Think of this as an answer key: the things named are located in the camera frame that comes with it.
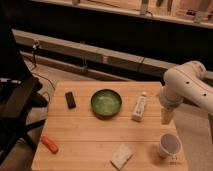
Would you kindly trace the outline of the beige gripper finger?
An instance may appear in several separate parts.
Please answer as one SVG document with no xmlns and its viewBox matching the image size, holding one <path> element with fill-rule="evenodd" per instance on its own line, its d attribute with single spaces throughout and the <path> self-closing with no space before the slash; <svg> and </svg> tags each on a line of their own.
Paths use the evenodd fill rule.
<svg viewBox="0 0 213 171">
<path fill-rule="evenodd" d="M 161 110 L 161 123 L 167 125 L 173 119 L 174 112 L 171 109 L 163 108 Z"/>
</svg>

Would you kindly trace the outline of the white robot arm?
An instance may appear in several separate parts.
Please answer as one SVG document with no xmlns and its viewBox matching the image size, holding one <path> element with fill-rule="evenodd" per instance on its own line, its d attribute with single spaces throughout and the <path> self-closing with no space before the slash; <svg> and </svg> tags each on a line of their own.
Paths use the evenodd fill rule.
<svg viewBox="0 0 213 171">
<path fill-rule="evenodd" d="M 186 98 L 205 112 L 213 116 L 213 87 L 203 79 L 205 66 L 199 61 L 190 61 L 168 69 L 163 76 L 165 85 L 159 92 L 159 101 L 163 109 L 162 124 L 169 124 L 174 110 Z"/>
</svg>

